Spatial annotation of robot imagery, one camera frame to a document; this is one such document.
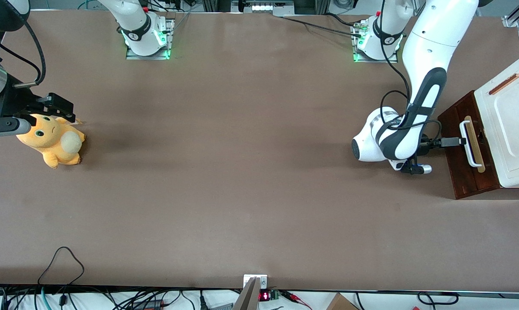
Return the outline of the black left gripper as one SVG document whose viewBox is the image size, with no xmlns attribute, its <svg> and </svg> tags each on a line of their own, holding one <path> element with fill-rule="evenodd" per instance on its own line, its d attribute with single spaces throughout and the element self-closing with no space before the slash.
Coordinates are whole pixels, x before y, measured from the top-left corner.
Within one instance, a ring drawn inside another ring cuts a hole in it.
<svg viewBox="0 0 519 310">
<path fill-rule="evenodd" d="M 467 139 L 463 137 L 442 137 L 430 139 L 427 135 L 422 135 L 416 156 L 426 156 L 433 149 L 445 149 L 448 147 L 463 146 L 467 144 Z"/>
</svg>

